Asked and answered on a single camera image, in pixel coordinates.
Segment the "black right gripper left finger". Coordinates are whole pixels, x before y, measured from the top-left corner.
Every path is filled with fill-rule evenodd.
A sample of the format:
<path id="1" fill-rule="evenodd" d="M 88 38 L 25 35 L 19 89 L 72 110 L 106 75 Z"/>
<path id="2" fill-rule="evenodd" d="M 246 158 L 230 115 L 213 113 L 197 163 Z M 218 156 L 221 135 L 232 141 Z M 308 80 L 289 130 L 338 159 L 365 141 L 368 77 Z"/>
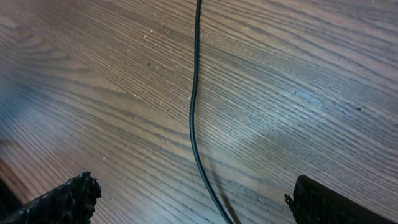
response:
<path id="1" fill-rule="evenodd" d="M 1 182 L 1 224 L 90 224 L 101 187 L 84 172 L 22 204 Z"/>

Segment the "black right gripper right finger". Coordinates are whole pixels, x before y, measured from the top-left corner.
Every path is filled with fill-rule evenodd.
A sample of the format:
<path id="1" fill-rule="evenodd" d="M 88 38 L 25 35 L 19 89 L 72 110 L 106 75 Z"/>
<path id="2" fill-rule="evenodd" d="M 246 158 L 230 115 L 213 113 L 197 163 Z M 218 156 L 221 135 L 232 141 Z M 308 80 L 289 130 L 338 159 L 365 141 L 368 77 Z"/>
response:
<path id="1" fill-rule="evenodd" d="M 284 197 L 297 224 L 396 224 L 306 175 Z"/>

